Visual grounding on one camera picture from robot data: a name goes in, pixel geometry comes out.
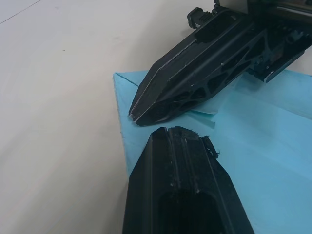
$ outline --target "black plastic part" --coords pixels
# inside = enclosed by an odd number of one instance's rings
[[[130,175],[123,234],[254,234],[207,136],[153,132]]]
[[[259,2],[251,0],[248,15],[217,4],[212,13],[195,8],[188,21],[197,29],[151,67],[129,110],[132,120],[140,126],[168,121],[245,71],[268,82],[299,58],[312,45],[305,31],[312,18],[293,19],[290,12],[286,19]]]
[[[212,17],[210,12],[204,12],[203,9],[196,7],[187,15],[189,26],[193,29],[197,29],[207,22]]]

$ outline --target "blue paper towel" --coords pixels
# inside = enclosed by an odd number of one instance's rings
[[[312,78],[284,71],[269,83],[243,75],[194,111],[166,124],[138,127],[128,117],[146,72],[115,74],[127,170],[151,132],[182,126],[209,135],[256,234],[312,231]]]

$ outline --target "black mechanical assembly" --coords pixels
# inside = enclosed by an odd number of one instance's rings
[[[123,234],[254,234],[207,136],[153,132],[129,179]]]
[[[269,82],[312,45],[311,0],[249,0],[248,14],[215,3],[194,9],[195,31],[151,67],[129,110],[136,124],[173,119],[245,71]]]

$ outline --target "white table surface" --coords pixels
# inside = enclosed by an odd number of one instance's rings
[[[127,175],[112,74],[149,69],[213,1],[37,1],[0,0],[0,233],[119,234]],[[290,69],[312,74],[311,60]]]

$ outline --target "blue paper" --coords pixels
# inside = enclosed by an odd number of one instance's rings
[[[311,233],[310,76],[284,71],[262,83],[243,75],[216,105],[205,103],[166,124],[138,127],[128,110],[145,74],[114,75],[128,174],[151,132],[182,126],[210,136],[256,234]],[[218,114],[207,114],[212,109]]]

